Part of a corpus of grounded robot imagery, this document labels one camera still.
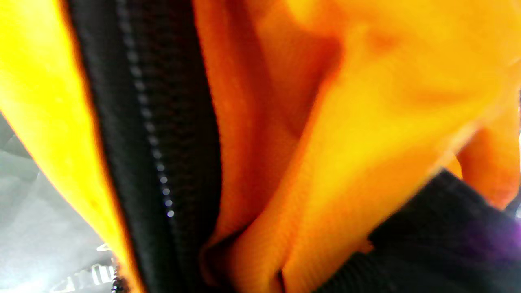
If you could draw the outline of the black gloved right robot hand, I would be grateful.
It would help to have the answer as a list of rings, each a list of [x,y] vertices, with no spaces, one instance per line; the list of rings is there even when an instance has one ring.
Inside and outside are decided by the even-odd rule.
[[[448,171],[370,235],[397,293],[519,293],[520,224]]]

